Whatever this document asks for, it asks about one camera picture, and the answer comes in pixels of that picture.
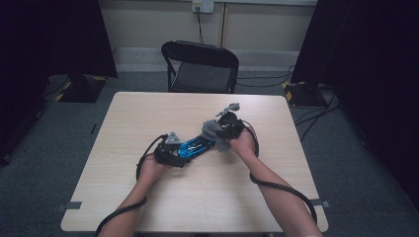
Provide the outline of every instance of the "skin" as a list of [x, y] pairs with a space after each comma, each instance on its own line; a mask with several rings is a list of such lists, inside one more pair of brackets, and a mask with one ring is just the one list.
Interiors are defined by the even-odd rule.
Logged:
[[[232, 139], [229, 143], [231, 149], [246, 164], [256, 179], [291, 186], [256, 157], [255, 144], [249, 131], [244, 129], [237, 139]], [[141, 167], [137, 183], [119, 208], [142, 201], [153, 184], [167, 169], [169, 167], [157, 163], [154, 156], [149, 154]], [[299, 197], [264, 186], [259, 186], [259, 190], [268, 208], [287, 236], [323, 236]], [[137, 208], [116, 216], [104, 226], [99, 236], [131, 237], [139, 219], [140, 211], [141, 208]]]

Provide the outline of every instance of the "person's right hand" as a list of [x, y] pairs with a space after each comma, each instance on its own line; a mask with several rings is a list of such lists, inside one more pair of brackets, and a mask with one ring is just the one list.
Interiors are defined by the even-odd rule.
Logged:
[[255, 154], [255, 142], [247, 129], [243, 129], [237, 139], [231, 139], [229, 143], [231, 149], [241, 158]]

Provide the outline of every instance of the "black chair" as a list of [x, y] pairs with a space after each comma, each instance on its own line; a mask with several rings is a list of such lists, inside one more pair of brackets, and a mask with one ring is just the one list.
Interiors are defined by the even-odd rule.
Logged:
[[[169, 92], [234, 93], [239, 62], [231, 51], [214, 45], [173, 40], [164, 43], [161, 52], [167, 62]], [[172, 64], [175, 61], [181, 62], [177, 71]]]

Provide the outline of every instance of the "wall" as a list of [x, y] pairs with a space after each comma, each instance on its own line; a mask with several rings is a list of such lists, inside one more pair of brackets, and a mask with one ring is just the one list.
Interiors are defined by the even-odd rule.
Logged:
[[[300, 50], [315, 1], [237, 2], [215, 2], [213, 14], [201, 14], [205, 43], [229, 49]], [[168, 40], [200, 40], [191, 1], [103, 0], [100, 5], [113, 47], [159, 48]]]

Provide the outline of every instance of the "wooden tabletop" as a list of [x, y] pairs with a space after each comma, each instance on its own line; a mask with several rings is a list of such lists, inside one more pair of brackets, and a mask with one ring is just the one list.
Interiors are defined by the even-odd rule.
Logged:
[[[136, 164], [159, 135], [175, 131], [187, 141], [229, 104], [256, 130], [259, 158], [310, 199], [319, 198], [285, 98], [182, 93], [116, 93], [67, 209], [64, 231], [95, 231], [135, 184]], [[184, 168], [167, 171], [141, 209], [141, 232], [237, 233], [282, 231], [249, 171], [231, 151], [213, 149]], [[328, 223], [321, 205], [318, 226]]]

